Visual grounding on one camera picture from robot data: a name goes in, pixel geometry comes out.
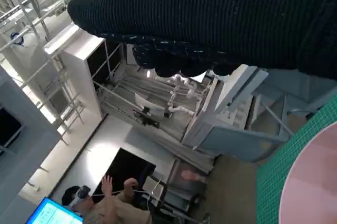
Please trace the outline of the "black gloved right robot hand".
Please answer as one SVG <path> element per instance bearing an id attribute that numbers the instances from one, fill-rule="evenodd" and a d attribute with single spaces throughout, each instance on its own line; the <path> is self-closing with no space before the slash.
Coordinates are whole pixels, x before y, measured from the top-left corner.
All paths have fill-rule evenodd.
<path id="1" fill-rule="evenodd" d="M 70 0 L 67 11 L 161 77 L 246 64 L 336 79 L 336 0 Z"/>

